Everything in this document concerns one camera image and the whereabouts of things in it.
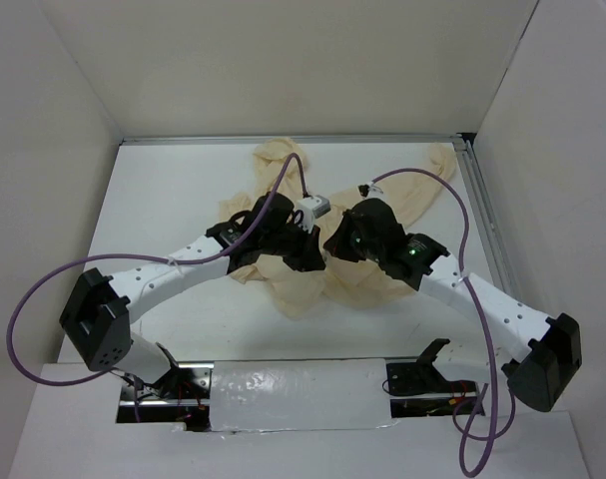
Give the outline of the cream yellow jacket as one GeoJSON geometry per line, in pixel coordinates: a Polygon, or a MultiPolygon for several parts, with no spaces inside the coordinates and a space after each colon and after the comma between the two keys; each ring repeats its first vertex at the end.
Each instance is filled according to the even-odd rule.
{"type": "MultiPolygon", "coordinates": [[[[268,193],[291,153],[298,154],[303,167],[308,167],[305,152],[290,138],[275,138],[258,145],[253,152],[255,194],[239,192],[219,202],[219,218],[227,220],[250,209],[255,199],[268,193]]],[[[420,219],[441,191],[438,182],[420,174],[397,175],[380,185],[397,220],[406,227],[420,219]]],[[[410,286],[390,278],[371,261],[349,262],[332,257],[323,271],[296,272],[280,258],[263,255],[257,263],[233,272],[232,279],[240,283],[262,282],[276,308],[291,318],[306,313],[323,295],[349,308],[369,309],[414,294],[410,286]]]]}

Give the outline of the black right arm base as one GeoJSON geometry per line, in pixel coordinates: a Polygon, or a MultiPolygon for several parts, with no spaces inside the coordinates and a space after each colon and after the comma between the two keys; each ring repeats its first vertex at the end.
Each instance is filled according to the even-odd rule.
{"type": "Polygon", "coordinates": [[[435,368],[435,360],[449,339],[433,340],[416,358],[386,362],[386,378],[381,389],[388,395],[390,415],[394,419],[430,416],[468,415],[478,387],[468,380],[449,380],[435,368]]]}

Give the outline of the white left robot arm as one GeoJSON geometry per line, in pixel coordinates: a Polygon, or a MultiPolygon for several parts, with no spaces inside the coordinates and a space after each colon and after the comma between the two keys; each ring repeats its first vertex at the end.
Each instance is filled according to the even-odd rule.
{"type": "Polygon", "coordinates": [[[330,210],[321,196],[292,202],[276,194],[260,197],[169,258],[113,274],[97,268],[77,279],[60,317],[67,337],[89,370],[118,369],[155,396],[167,398],[187,376],[160,343],[133,332],[131,326],[162,302],[205,281],[218,279],[278,256],[294,271],[321,271],[316,220],[330,210]]]}

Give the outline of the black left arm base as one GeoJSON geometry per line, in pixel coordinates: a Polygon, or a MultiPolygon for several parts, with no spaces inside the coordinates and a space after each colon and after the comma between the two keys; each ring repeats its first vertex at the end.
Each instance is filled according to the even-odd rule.
{"type": "Polygon", "coordinates": [[[160,343],[134,370],[119,370],[119,424],[177,423],[191,432],[210,430],[211,363],[179,362],[160,343]]]}

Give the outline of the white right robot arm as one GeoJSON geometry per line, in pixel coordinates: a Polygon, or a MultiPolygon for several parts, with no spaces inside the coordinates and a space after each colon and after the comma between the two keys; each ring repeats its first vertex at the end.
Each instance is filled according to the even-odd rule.
{"type": "Polygon", "coordinates": [[[346,211],[323,247],[341,260],[371,260],[391,278],[487,324],[493,343],[511,357],[502,367],[509,389],[534,410],[550,411],[582,364],[580,327],[572,316],[551,317],[464,272],[435,239],[407,233],[380,199],[346,211]]]}

